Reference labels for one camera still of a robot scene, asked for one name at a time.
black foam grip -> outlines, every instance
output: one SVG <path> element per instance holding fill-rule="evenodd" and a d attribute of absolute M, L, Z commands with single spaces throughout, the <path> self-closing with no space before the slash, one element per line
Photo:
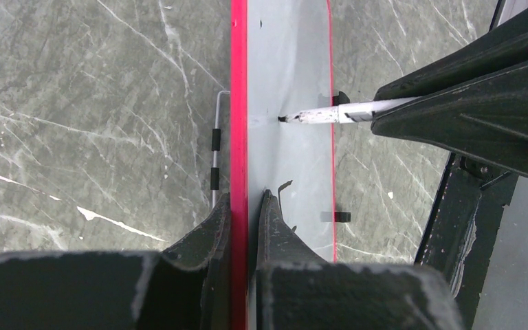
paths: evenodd
<path fill-rule="evenodd" d="M 211 168 L 210 189 L 219 190 L 219 167 Z"/>
<path fill-rule="evenodd" d="M 221 129 L 211 131 L 211 151 L 219 151 L 221 142 Z"/>

red painted stripe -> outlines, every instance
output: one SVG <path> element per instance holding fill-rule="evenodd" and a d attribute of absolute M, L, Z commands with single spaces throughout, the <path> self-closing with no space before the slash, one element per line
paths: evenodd
<path fill-rule="evenodd" d="M 232 0 L 230 198 L 231 329 L 248 321 L 248 0 Z"/>
<path fill-rule="evenodd" d="M 331 24 L 331 0 L 327 0 L 327 11 L 329 12 L 329 75 L 331 79 L 331 94 L 333 95 L 333 28 Z M 333 262 L 337 262 L 337 228 L 335 223 L 335 125 L 331 124 L 331 183 L 333 185 Z"/>

